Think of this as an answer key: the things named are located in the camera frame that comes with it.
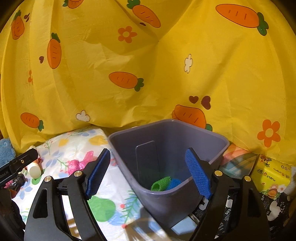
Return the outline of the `blue plush monster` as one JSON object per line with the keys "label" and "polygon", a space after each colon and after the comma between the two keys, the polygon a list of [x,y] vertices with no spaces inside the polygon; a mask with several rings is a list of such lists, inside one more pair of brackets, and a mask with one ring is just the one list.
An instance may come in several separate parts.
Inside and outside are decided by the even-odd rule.
{"label": "blue plush monster", "polygon": [[16,157],[15,150],[11,145],[9,138],[3,138],[0,140],[0,167],[4,166],[9,161]]}

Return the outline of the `rainbow striped box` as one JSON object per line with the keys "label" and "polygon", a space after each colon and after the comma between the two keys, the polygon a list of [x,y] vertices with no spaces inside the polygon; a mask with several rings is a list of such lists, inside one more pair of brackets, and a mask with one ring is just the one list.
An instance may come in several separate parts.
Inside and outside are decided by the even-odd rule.
{"label": "rainbow striped box", "polygon": [[219,170],[231,178],[242,179],[249,175],[257,160],[257,154],[231,144],[224,152]]}

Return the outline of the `yellow tissue pack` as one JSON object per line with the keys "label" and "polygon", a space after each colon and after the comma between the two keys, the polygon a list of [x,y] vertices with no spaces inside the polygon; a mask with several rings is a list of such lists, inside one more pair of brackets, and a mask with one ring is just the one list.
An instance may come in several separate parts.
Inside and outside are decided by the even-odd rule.
{"label": "yellow tissue pack", "polygon": [[290,184],[292,168],[259,154],[250,177],[259,193],[276,200]]}

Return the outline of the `orange printed paper cup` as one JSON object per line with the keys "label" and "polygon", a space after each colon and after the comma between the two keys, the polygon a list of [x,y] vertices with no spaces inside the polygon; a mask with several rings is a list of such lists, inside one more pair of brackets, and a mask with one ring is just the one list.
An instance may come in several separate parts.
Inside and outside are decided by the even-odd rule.
{"label": "orange printed paper cup", "polygon": [[36,159],[35,161],[33,161],[29,165],[27,165],[25,169],[28,171],[29,175],[33,179],[39,178],[42,174],[38,159]]}

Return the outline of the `blue knitted strip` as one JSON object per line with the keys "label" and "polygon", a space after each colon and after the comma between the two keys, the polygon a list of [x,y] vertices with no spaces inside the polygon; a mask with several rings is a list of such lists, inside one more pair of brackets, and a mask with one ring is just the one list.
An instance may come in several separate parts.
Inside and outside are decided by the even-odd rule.
{"label": "blue knitted strip", "polygon": [[167,186],[166,190],[171,190],[171,189],[177,187],[178,185],[180,185],[181,183],[182,183],[181,180],[176,179],[176,178],[173,178],[173,179],[170,181],[169,185]]}

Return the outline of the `small pink plastic bag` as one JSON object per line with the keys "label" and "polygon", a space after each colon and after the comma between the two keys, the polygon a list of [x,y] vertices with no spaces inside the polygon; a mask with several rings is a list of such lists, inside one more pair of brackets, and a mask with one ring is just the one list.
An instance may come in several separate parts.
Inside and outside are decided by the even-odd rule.
{"label": "small pink plastic bag", "polygon": [[95,161],[96,157],[94,156],[93,151],[89,151],[86,153],[84,159],[82,161],[79,160],[71,160],[68,162],[68,174],[71,175],[75,171],[82,171],[86,167],[89,162]]}

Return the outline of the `grey plastic trash bin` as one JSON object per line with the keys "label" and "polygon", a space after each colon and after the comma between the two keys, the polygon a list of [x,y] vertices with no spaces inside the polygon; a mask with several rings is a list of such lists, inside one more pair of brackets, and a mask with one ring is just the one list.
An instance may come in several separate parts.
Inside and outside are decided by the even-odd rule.
{"label": "grey plastic trash bin", "polygon": [[[119,131],[108,137],[111,152],[129,185],[158,224],[171,228],[192,213],[202,199],[185,163],[193,148],[216,169],[229,141],[224,136],[179,120],[161,120]],[[154,182],[170,176],[182,181],[165,191]]]}

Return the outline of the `yellow carrot print curtain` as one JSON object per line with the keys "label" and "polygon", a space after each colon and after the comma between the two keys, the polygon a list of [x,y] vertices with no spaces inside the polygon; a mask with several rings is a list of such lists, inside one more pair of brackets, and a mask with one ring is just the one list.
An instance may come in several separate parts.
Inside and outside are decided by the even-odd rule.
{"label": "yellow carrot print curtain", "polygon": [[295,165],[295,33],[271,1],[24,1],[1,31],[1,134],[176,118]]}

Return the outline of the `floral plastic bed sheet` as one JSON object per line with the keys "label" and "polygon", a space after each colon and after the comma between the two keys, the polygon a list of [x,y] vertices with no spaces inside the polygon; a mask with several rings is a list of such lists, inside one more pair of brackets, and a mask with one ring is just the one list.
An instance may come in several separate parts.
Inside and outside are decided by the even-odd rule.
{"label": "floral plastic bed sheet", "polygon": [[16,196],[25,240],[186,240],[186,218],[165,231],[119,170],[99,128],[62,134],[37,146],[41,176],[23,174]]}

